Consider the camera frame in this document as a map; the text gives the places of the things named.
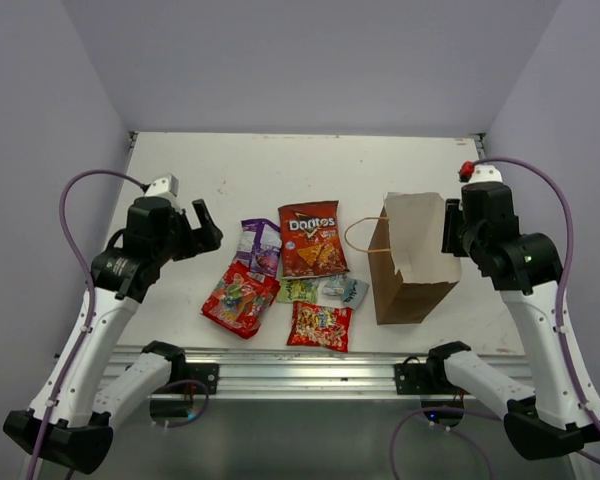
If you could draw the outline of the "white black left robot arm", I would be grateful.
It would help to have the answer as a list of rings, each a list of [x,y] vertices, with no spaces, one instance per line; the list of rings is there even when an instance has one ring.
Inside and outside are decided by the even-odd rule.
[[[136,199],[126,225],[93,259],[79,318],[50,378],[25,410],[10,411],[4,433],[32,458],[91,474],[106,458],[114,433],[158,390],[210,389],[190,376],[183,349],[160,341],[106,388],[99,383],[111,354],[149,288],[169,261],[219,249],[223,234],[205,202],[192,203],[200,226],[159,196]]]

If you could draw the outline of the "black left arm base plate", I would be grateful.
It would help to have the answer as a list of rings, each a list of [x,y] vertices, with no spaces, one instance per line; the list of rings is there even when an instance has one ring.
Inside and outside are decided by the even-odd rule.
[[[184,379],[203,384],[210,395],[215,395],[220,379],[220,366],[217,363],[188,363]],[[186,384],[179,387],[178,392],[189,398],[205,395],[204,389],[198,384]]]

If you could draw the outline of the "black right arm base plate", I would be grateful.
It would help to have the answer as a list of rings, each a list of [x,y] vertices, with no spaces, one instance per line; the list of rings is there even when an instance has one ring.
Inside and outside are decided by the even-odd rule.
[[[433,395],[438,393],[426,362],[409,356],[393,366],[395,390],[398,395]]]

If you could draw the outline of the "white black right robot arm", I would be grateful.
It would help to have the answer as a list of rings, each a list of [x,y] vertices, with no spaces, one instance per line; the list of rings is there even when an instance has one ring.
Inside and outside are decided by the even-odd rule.
[[[451,342],[430,350],[425,379],[431,389],[457,387],[504,423],[527,460],[556,458],[600,441],[600,397],[590,383],[561,297],[564,270],[544,234],[523,234],[511,189],[501,182],[465,185],[445,205],[442,250],[468,257],[492,281],[521,339],[532,374],[525,386]]]

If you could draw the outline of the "red fruit candy bag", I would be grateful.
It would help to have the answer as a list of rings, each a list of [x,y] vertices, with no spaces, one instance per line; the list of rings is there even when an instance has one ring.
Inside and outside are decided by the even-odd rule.
[[[240,338],[256,335],[273,304],[280,283],[275,278],[232,263],[201,307],[203,316]]]

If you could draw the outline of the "brown paper bag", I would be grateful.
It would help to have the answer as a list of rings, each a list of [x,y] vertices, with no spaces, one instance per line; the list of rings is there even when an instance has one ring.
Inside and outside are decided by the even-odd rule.
[[[349,239],[366,217],[346,228],[345,243],[368,256],[377,324],[422,323],[461,280],[460,260],[442,252],[444,219],[440,194],[390,192],[368,247]]]

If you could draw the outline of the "red Doritos chip bag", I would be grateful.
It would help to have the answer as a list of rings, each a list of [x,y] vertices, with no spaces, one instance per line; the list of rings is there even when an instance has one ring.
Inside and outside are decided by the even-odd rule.
[[[321,278],[349,271],[338,228],[337,200],[278,208],[282,277]]]

